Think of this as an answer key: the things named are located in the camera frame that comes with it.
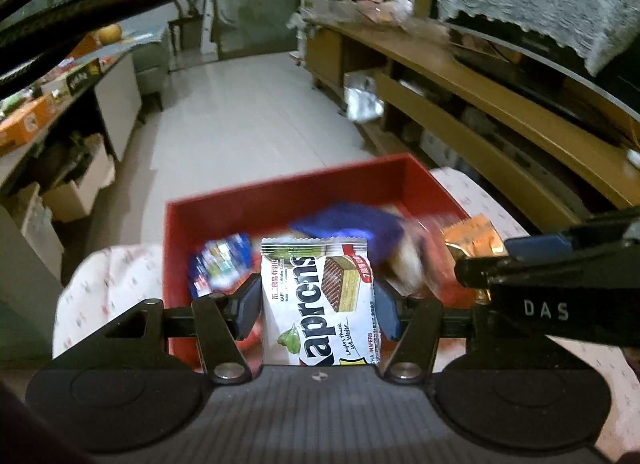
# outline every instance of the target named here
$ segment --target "blue snack package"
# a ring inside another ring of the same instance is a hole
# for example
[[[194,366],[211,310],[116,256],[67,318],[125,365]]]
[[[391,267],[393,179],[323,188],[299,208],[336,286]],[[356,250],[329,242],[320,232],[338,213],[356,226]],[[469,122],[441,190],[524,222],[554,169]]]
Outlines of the blue snack package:
[[[338,202],[328,208],[289,224],[313,238],[356,237],[367,240],[371,264],[379,264],[391,255],[402,238],[401,219],[373,206],[356,202]]]
[[[233,288],[253,267],[251,239],[236,233],[210,240],[194,254],[189,264],[189,292],[192,298]]]

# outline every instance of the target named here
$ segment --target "gray ribbed panel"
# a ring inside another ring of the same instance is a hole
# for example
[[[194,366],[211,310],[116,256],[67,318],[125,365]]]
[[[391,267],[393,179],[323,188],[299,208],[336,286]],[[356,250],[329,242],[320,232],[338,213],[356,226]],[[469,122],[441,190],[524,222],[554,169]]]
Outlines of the gray ribbed panel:
[[[468,442],[424,393],[381,380],[372,367],[265,367],[218,388],[194,421],[152,448],[103,462],[131,464],[507,464],[606,462],[588,449],[545,458],[503,455]]]

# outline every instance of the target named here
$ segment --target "kaprons wafer package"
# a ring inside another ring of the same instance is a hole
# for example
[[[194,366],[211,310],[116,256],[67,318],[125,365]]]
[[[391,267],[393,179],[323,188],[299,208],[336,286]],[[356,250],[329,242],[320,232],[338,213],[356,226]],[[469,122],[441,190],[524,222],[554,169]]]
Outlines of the kaprons wafer package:
[[[380,361],[364,239],[262,240],[264,363]]]

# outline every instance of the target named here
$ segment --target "silver bolt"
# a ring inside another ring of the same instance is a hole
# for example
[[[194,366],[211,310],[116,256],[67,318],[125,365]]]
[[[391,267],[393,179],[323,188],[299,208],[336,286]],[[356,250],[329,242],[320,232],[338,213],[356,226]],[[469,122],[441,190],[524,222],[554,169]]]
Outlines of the silver bolt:
[[[221,363],[213,369],[213,373],[220,379],[234,380],[244,374],[244,367],[239,363]]]
[[[422,369],[415,363],[396,363],[391,367],[391,374],[402,380],[415,379],[422,374]]]
[[[314,381],[324,381],[328,377],[329,374],[327,374],[326,372],[322,372],[322,370],[318,370],[318,372],[316,372],[315,374],[311,374],[311,379],[313,379]]]

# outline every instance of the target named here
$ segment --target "white floor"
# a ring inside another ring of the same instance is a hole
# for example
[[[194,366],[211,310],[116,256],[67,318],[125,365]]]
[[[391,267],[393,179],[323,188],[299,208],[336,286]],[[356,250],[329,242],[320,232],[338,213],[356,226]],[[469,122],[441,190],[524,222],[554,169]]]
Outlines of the white floor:
[[[167,201],[372,157],[287,54],[179,70],[102,190],[88,250],[162,241]]]

